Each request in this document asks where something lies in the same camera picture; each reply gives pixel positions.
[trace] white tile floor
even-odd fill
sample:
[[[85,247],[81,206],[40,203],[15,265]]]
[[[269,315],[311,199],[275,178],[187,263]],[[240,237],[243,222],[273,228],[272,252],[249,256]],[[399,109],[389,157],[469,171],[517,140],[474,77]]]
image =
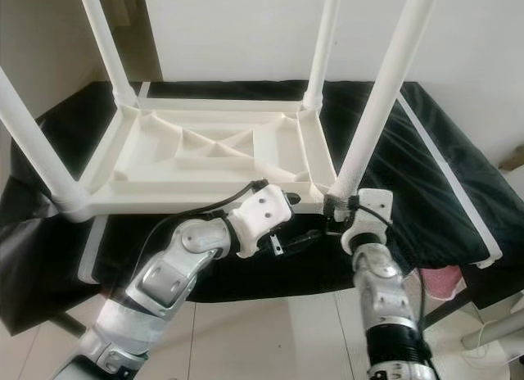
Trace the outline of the white tile floor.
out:
[[[70,314],[91,324],[102,304],[103,299],[96,296]],[[442,343],[438,341],[456,339],[458,343],[460,329],[473,330],[480,324],[458,313],[456,319],[446,320],[444,328],[429,333],[439,349]],[[2,380],[44,380],[75,345],[72,336],[51,323],[13,338],[0,329],[0,342]],[[365,351],[356,290],[223,304],[186,303],[137,379],[364,380]],[[449,354],[454,355],[457,369],[468,370],[458,351],[439,353]],[[497,370],[492,373],[495,377],[488,373],[486,378],[509,379],[507,370]],[[469,378],[484,377],[477,377],[475,371],[461,374],[462,380]]]

